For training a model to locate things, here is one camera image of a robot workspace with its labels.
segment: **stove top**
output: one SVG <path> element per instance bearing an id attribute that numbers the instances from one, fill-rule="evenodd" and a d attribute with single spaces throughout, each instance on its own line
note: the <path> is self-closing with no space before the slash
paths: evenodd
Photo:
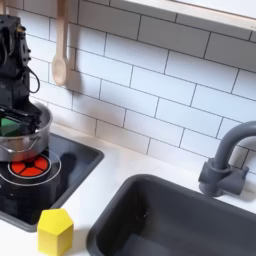
<path id="1" fill-rule="evenodd" d="M 61 207 L 103 157 L 96 149 L 51 134 L 41 155 L 0 162 L 0 219 L 35 232 L 41 212 Z"/>

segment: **cable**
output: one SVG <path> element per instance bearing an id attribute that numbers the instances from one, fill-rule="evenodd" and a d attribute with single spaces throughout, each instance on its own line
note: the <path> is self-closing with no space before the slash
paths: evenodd
<path id="1" fill-rule="evenodd" d="M 36 78 L 38 87 L 37 87 L 36 91 L 32 92 L 32 91 L 27 87 L 26 83 L 24 83 L 24 84 L 25 84 L 27 90 L 28 90 L 30 93 L 37 93 L 37 92 L 40 90 L 40 87 L 41 87 L 40 80 L 39 80 L 38 76 L 34 73 L 34 71 L 31 70 L 30 67 L 27 67 L 27 69 L 28 69 L 29 73 L 31 73 L 32 75 L 34 75 L 34 77 Z"/>

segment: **gray faucet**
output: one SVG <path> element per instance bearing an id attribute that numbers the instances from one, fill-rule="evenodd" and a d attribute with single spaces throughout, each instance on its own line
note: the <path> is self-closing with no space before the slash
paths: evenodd
<path id="1" fill-rule="evenodd" d="M 202 193 L 211 197 L 219 197 L 224 192 L 242 193 L 249 168 L 233 171 L 228 162 L 237 143 L 252 136 L 256 136 L 256 121 L 240 124 L 224 136 L 215 158 L 210 158 L 203 166 L 199 177 Z"/>

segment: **white countertop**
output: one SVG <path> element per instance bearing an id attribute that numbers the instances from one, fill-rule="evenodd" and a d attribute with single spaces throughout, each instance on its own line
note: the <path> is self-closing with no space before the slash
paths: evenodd
<path id="1" fill-rule="evenodd" d="M 73 248 L 66 255 L 89 255 L 85 248 L 88 231 L 122 183 L 130 176 L 152 174 L 198 191 L 199 173 L 178 169 L 60 125 L 53 124 L 51 131 L 97 148 L 105 154 L 103 161 L 63 206 L 75 223 Z M 255 193 L 245 191 L 241 198 L 225 195 L 220 200 L 256 213 Z M 37 233 L 27 233 L 0 220 L 0 255 L 42 255 L 37 251 Z"/>

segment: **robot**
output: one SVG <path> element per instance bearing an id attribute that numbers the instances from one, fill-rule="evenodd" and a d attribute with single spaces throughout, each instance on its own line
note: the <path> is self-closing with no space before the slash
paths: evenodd
<path id="1" fill-rule="evenodd" d="M 31 50 L 26 42 L 26 28 L 18 17 L 0 15 L 0 125 L 15 123 L 16 135 L 33 134 L 39 128 L 41 110 L 29 101 L 30 93 L 40 89 L 40 81 L 28 67 Z M 38 89 L 30 90 L 30 73 Z"/>

